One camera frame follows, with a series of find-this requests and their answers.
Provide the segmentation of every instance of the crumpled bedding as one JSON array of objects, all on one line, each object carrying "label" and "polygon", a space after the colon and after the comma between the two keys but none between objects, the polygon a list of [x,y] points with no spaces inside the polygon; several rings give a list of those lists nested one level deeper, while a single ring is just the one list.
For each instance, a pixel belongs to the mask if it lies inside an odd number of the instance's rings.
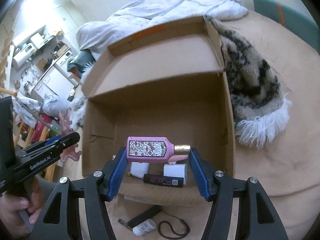
[{"label": "crumpled bedding", "polygon": [[77,32],[80,50],[90,49],[98,60],[107,46],[133,33],[192,15],[208,14],[220,21],[247,15],[239,0],[134,0],[105,22],[88,22]]}]

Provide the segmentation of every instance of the white charger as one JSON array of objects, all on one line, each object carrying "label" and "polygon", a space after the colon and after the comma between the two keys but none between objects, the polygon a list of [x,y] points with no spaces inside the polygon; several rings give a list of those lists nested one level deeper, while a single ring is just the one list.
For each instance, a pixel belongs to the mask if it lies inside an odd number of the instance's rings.
[{"label": "white charger", "polygon": [[187,183],[188,166],[186,163],[180,164],[165,164],[163,167],[163,175],[168,177],[183,178],[183,185]]},{"label": "white charger", "polygon": [[139,179],[143,179],[144,174],[148,173],[149,163],[136,163],[132,162],[130,167],[130,175]]}]

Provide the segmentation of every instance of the gold bottle cap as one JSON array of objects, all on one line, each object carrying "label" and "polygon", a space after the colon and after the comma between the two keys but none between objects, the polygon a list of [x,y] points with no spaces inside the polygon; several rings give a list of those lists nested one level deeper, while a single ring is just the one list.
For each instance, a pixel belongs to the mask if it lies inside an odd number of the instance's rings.
[{"label": "gold bottle cap", "polygon": [[191,147],[188,144],[180,144],[174,146],[175,155],[187,155],[191,151]]}]

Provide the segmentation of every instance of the black cord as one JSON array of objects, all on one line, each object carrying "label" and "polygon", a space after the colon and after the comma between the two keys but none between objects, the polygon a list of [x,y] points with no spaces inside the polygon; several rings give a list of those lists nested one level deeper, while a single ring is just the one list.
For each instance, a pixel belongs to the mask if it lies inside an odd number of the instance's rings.
[{"label": "black cord", "polygon": [[[185,233],[179,234],[179,233],[177,233],[176,231],[173,230],[173,227],[172,227],[171,223],[169,223],[168,221],[161,221],[161,222],[159,223],[159,225],[158,225],[158,232],[159,232],[159,234],[160,234],[163,238],[165,238],[165,239],[170,239],[170,240],[177,240],[177,239],[185,238],[185,237],[190,233],[190,227],[189,227],[189,225],[188,225],[183,219],[180,219],[180,218],[178,218],[178,217],[176,217],[176,216],[170,215],[170,214],[168,214],[168,213],[166,213],[166,212],[164,212],[164,211],[163,211],[163,213],[166,214],[166,215],[168,215],[168,216],[171,216],[171,217],[174,217],[174,218],[176,218],[176,219],[179,219],[180,222],[181,222],[181,223],[186,227],[186,229],[187,229]],[[177,235],[177,236],[179,236],[179,237],[169,237],[169,236],[165,236],[165,235],[161,232],[161,225],[162,225],[162,224],[168,224],[169,227],[171,228],[172,233],[174,233],[175,235]]]}]

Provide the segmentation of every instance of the open cardboard box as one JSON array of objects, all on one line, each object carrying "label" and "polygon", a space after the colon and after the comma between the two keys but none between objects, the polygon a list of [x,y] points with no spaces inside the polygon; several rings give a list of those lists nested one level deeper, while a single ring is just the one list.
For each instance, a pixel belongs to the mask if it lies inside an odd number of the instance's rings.
[{"label": "open cardboard box", "polygon": [[[101,169],[128,136],[164,136],[197,147],[215,169],[233,175],[230,95],[218,33],[203,17],[135,33],[108,47],[83,86],[89,99],[83,129],[83,175]],[[161,174],[151,164],[149,173]],[[124,176],[120,194],[160,205],[204,202],[188,171],[183,188]]]}]

